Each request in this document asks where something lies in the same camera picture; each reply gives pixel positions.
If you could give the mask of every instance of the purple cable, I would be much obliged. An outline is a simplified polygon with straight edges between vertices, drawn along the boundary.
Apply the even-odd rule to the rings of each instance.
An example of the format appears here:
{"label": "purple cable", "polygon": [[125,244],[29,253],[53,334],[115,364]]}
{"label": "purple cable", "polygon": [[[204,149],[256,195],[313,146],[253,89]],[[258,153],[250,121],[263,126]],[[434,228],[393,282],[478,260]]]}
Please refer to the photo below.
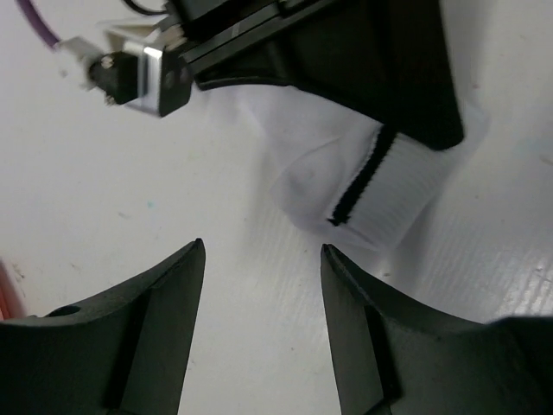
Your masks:
{"label": "purple cable", "polygon": [[27,17],[30,25],[35,30],[36,34],[53,49],[56,43],[60,41],[60,38],[54,34],[54,32],[48,27],[48,25],[42,20],[42,17],[38,14],[35,5],[31,0],[16,0],[17,4],[21,8],[21,11]]}

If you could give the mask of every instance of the purple wire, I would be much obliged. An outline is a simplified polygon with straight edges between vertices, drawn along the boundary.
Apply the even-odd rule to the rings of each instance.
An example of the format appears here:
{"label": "purple wire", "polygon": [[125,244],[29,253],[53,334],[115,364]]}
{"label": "purple wire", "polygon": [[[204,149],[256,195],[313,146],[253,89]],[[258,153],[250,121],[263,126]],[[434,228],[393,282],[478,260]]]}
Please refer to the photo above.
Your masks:
{"label": "purple wire", "polygon": [[42,17],[38,14],[35,5],[31,0],[16,0],[17,4],[21,8],[21,11],[27,17],[29,24],[35,30],[36,34],[53,49],[54,46],[60,41],[60,38],[54,34],[54,32],[48,27],[48,25],[42,20]]}

